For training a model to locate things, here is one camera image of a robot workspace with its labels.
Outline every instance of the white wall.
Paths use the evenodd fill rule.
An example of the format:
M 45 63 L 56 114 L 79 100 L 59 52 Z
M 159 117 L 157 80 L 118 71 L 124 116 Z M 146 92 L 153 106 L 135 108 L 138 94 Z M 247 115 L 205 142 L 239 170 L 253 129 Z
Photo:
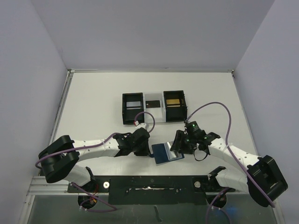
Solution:
M 274 2 L 235 80 L 259 153 L 275 158 L 289 184 L 280 197 L 286 223 L 298 223 L 298 0 Z
M 0 223 L 15 224 L 50 139 L 66 68 L 29 0 L 0 3 Z
M 274 0 L 31 0 L 69 69 L 236 68 Z

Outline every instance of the cable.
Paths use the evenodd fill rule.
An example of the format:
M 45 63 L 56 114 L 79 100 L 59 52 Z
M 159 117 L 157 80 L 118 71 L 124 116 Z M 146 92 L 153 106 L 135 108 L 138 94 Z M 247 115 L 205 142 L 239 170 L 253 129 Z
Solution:
M 219 196 L 221 196 L 223 193 L 226 193 L 226 191 L 228 191 L 228 190 L 230 190 L 230 188 L 225 188 L 225 189 L 223 189 L 222 191 L 220 191 L 220 192 L 216 195 L 216 197 L 212 200 L 212 202 L 209 204 L 209 207 L 207 208 L 207 211 L 206 211 L 206 224 L 207 224 L 207 222 L 208 222 L 208 217 L 209 217 L 210 209 L 211 209 L 211 207 L 213 206 L 214 202 L 217 200 L 217 198 L 218 198 Z M 223 211 L 223 213 L 228 217 L 228 219 L 229 219 L 229 223 L 231 224 L 232 221 L 231 221 L 230 217 L 228 216 L 228 213 L 225 212 L 225 211 L 222 210 L 222 209 L 221 209 L 221 211 Z
M 155 127 L 155 124 L 156 124 L 155 118 L 154 118 L 154 116 L 153 116 L 151 113 L 146 112 L 146 111 L 142 111 L 142 112 L 138 113 L 138 114 L 135 116 L 135 118 L 134 118 L 134 124 L 135 124 L 135 122 L 137 121 L 138 116 L 141 115 L 141 114 L 143 114 L 143 113 L 146 113 L 146 114 L 150 115 L 150 116 L 153 118 L 153 127 L 152 127 L 152 128 L 150 129 L 150 131 L 149 131 L 149 133 L 151 133 L 151 132 L 154 130 L 154 127 Z
M 200 108 L 196 109 L 188 118 L 187 121 L 193 116 L 193 114 L 195 114 L 197 111 L 199 111 L 201 108 L 204 108 L 205 106 L 211 105 L 211 104 L 220 104 L 221 106 L 223 106 L 226 111 L 228 112 L 228 118 L 229 118 L 229 122 L 228 122 L 228 131 L 226 133 L 225 136 L 225 144 L 228 146 L 228 150 L 230 152 L 230 154 L 232 155 L 232 157 L 234 158 L 234 160 L 238 163 L 238 165 L 241 167 L 241 169 L 244 171 L 244 173 L 247 175 L 247 177 L 251 180 L 251 182 L 255 185 L 255 187 L 262 193 L 262 195 L 268 200 L 269 204 L 271 205 L 271 207 L 275 208 L 275 204 L 273 203 L 273 201 L 269 198 L 269 196 L 263 191 L 263 189 L 257 184 L 257 182 L 252 178 L 252 176 L 247 172 L 246 168 L 239 162 L 239 160 L 237 159 L 237 157 L 235 156 L 235 154 L 233 153 L 233 151 L 231 150 L 230 146 L 228 145 L 228 136 L 229 136 L 229 132 L 230 132 L 230 128 L 232 125 L 232 116 L 231 113 L 228 109 L 227 106 L 225 106 L 223 103 L 220 102 L 211 102 L 208 104 L 205 104 L 203 106 L 201 106 Z
M 88 194 L 90 197 L 94 198 L 95 200 L 98 200 L 98 201 L 104 203 L 105 205 L 109 206 L 110 208 L 112 208 L 112 209 L 110 209 L 110 210 L 93 210 L 93 209 L 87 209 L 87 211 L 90 211 L 90 212 L 111 212 L 111 211 L 116 211 L 116 210 L 117 210 L 117 208 L 116 208 L 114 205 L 111 205 L 111 204 L 109 204 L 108 202 L 105 202 L 104 200 L 99 199 L 97 196 L 95 196 L 95 195 L 93 195 L 93 194 L 87 192 L 86 190 L 84 190 L 84 189 L 82 189 L 81 187 L 79 187 L 77 184 L 75 184 L 75 183 L 72 182 L 72 185 L 73 185 L 75 188 L 77 188 L 78 190 L 81 190 L 82 192 Z M 83 201 L 83 202 L 80 204 L 80 206 L 82 206 L 82 205 L 83 205 L 85 202 L 87 202 L 87 201 L 89 201 L 89 199 L 86 199 L 85 201 Z
M 205 156 L 203 159 L 198 160 L 198 159 L 196 159 L 196 157 L 195 157 L 195 150 L 194 150 L 194 151 L 193 151 L 193 156 L 194 156 L 194 158 L 195 158 L 196 161 L 200 162 L 200 161 L 203 161 L 203 160 L 205 160 L 205 159 L 207 158 L 208 153 L 206 153 L 206 156 Z
M 119 134 L 119 133 L 113 133 L 111 134 L 108 138 L 106 138 L 103 142 L 97 144 L 97 145 L 92 145 L 92 146 L 82 146 L 82 147 L 77 147 L 77 148 L 70 148 L 70 149 L 66 149 L 66 150 L 63 150 L 63 151 L 59 151 L 59 152 L 56 152 L 56 153 L 52 153 L 50 155 L 47 155 L 47 156 L 44 156 L 43 158 L 39 159 L 36 163 L 35 163 L 35 166 L 36 168 L 39 168 L 39 169 L 42 169 L 42 167 L 40 167 L 38 164 L 52 156 L 55 156 L 55 155 L 59 155 L 61 153 L 70 153 L 70 152 L 73 152 L 73 151 L 76 151 L 76 150 L 80 150 L 80 149 L 87 149 L 87 148 L 95 148 L 95 147 L 99 147 L 99 146 L 102 146 L 104 143 L 106 143 L 110 138 L 112 138 L 114 135 L 116 134 Z

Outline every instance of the purple cable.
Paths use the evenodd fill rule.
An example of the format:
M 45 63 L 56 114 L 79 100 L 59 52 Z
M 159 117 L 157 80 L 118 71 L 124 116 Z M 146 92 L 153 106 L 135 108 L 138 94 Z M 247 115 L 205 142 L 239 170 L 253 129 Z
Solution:
M 96 197 L 95 195 L 93 195 L 93 194 L 87 192 L 86 190 L 82 189 L 81 187 L 79 187 L 77 184 L 75 184 L 75 183 L 72 182 L 72 185 L 73 185 L 75 188 L 77 188 L 78 190 L 81 190 L 82 192 L 88 194 L 90 197 L 94 198 L 95 200 L 98 200 L 98 201 L 104 203 L 105 205 L 108 205 L 110 208 L 112 208 L 112 209 L 110 209 L 110 210 L 93 210 L 93 209 L 87 209 L 87 211 L 90 211 L 90 212 L 111 212 L 111 211 L 116 211 L 116 210 L 117 210 L 117 208 L 116 208 L 115 206 L 109 204 L 108 202 L 103 201 L 102 199 L 99 199 L 99 198 Z M 87 199 L 87 200 L 83 201 L 83 202 L 80 204 L 80 206 L 82 206 L 85 202 L 87 202 L 87 201 L 89 201 L 89 200 L 90 200 L 90 199 Z
M 55 156 L 55 155 L 59 155 L 61 153 L 69 153 L 69 152 L 72 152 L 72 151 L 76 151 L 76 150 L 80 150 L 80 149 L 87 149 L 87 148 L 95 148 L 95 147 L 99 147 L 101 145 L 103 145 L 104 143 L 106 143 L 110 138 L 112 138 L 115 134 L 119 134 L 119 133 L 113 133 L 111 134 L 108 138 L 106 138 L 103 142 L 97 144 L 97 145 L 92 145 L 92 146 L 82 146 L 82 147 L 77 147 L 77 148 L 70 148 L 70 149 L 66 149 L 66 150 L 63 150 L 63 151 L 60 151 L 60 152 L 56 152 L 56 153 L 52 153 L 50 155 L 47 155 L 47 156 L 44 156 L 43 158 L 39 159 L 37 162 L 36 162 L 36 168 L 39 168 L 39 169 L 42 169 L 38 164 L 52 156 Z
M 208 217 L 209 217 L 210 209 L 211 209 L 211 207 L 213 206 L 214 202 L 217 200 L 217 198 L 218 198 L 220 195 L 222 195 L 224 192 L 226 192 L 226 191 L 229 190 L 229 189 L 230 189 L 230 188 L 225 188 L 225 189 L 223 189 L 222 191 L 220 191 L 220 192 L 216 195 L 216 197 L 212 200 L 212 202 L 209 204 L 209 207 L 207 208 L 207 211 L 206 211 L 206 224 L 207 224 L 207 222 L 208 222 Z M 228 213 L 225 212 L 224 210 L 222 210 L 222 211 L 224 212 L 224 214 L 227 215 L 227 217 L 228 217 L 228 219 L 229 219 L 229 223 L 232 223 L 230 217 L 228 216 Z
M 268 200 L 269 204 L 271 205 L 271 207 L 275 208 L 275 204 L 273 203 L 273 201 L 268 197 L 268 195 L 263 191 L 263 189 L 257 184 L 257 182 L 255 182 L 255 180 L 252 178 L 252 176 L 247 172 L 246 168 L 239 162 L 239 160 L 237 159 L 237 157 L 235 156 L 235 154 L 233 153 L 233 151 L 231 150 L 230 146 L 228 145 L 228 136 L 229 136 L 229 132 L 230 132 L 230 128 L 232 125 L 232 116 L 230 114 L 230 111 L 228 109 L 227 106 L 225 106 L 223 103 L 220 102 L 211 102 L 208 104 L 205 104 L 203 106 L 201 106 L 200 108 L 196 109 L 188 118 L 187 121 L 193 116 L 193 114 L 195 114 L 197 111 L 199 111 L 201 108 L 204 108 L 205 106 L 211 105 L 211 104 L 220 104 L 221 106 L 223 106 L 226 111 L 228 112 L 228 118 L 229 118 L 229 122 L 228 122 L 228 131 L 226 133 L 226 137 L 225 137 L 225 144 L 228 146 L 228 150 L 231 153 L 232 157 L 234 158 L 234 160 L 238 163 L 238 165 L 241 167 L 241 169 L 244 171 L 244 173 L 247 175 L 247 177 L 251 180 L 251 182 L 255 185 L 255 187 L 262 193 L 262 195 Z
M 155 118 L 151 113 L 146 112 L 146 111 L 142 111 L 142 112 L 138 113 L 134 118 L 134 123 L 137 121 L 138 116 L 143 114 L 143 113 L 149 114 L 153 118 L 153 127 L 149 131 L 149 133 L 151 133 L 154 130 L 154 127 L 155 127 L 155 124 L 156 124 Z

